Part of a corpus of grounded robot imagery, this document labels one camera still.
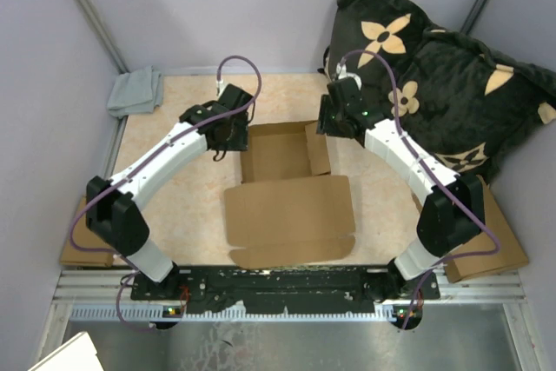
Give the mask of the brown cardboard box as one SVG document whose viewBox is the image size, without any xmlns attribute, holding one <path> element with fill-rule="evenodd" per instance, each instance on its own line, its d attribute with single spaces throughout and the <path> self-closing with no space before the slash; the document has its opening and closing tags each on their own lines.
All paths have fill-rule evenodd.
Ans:
<svg viewBox="0 0 556 371">
<path fill-rule="evenodd" d="M 242 182 L 223 193 L 229 256 L 242 268 L 347 257 L 355 244 L 350 182 L 334 175 L 313 121 L 252 125 Z"/>
</svg>

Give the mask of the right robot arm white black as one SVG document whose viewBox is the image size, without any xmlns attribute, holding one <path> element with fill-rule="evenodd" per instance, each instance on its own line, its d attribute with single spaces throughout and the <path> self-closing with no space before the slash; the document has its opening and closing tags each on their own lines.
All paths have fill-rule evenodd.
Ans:
<svg viewBox="0 0 556 371">
<path fill-rule="evenodd" d="M 352 77 L 333 81 L 327 89 L 321 97 L 317 132 L 357 141 L 386 162 L 420 204 L 416 238 L 388 265 L 389 292 L 406 298 L 417 289 L 417 277 L 486 225 L 480 180 L 443 166 L 395 120 L 370 109 Z"/>
</svg>

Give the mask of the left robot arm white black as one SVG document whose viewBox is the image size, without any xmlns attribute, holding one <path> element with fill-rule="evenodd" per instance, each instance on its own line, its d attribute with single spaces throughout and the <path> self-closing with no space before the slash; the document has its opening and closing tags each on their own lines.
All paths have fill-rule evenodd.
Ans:
<svg viewBox="0 0 556 371">
<path fill-rule="evenodd" d="M 85 223 L 89 230 L 149 279 L 163 299 L 181 286 L 176 267 L 149 237 L 142 215 L 150 199 L 188 163 L 206 152 L 224 156 L 248 147 L 248 108 L 256 96 L 224 83 L 215 100 L 187 109 L 169 133 L 125 170 L 86 188 Z"/>
</svg>

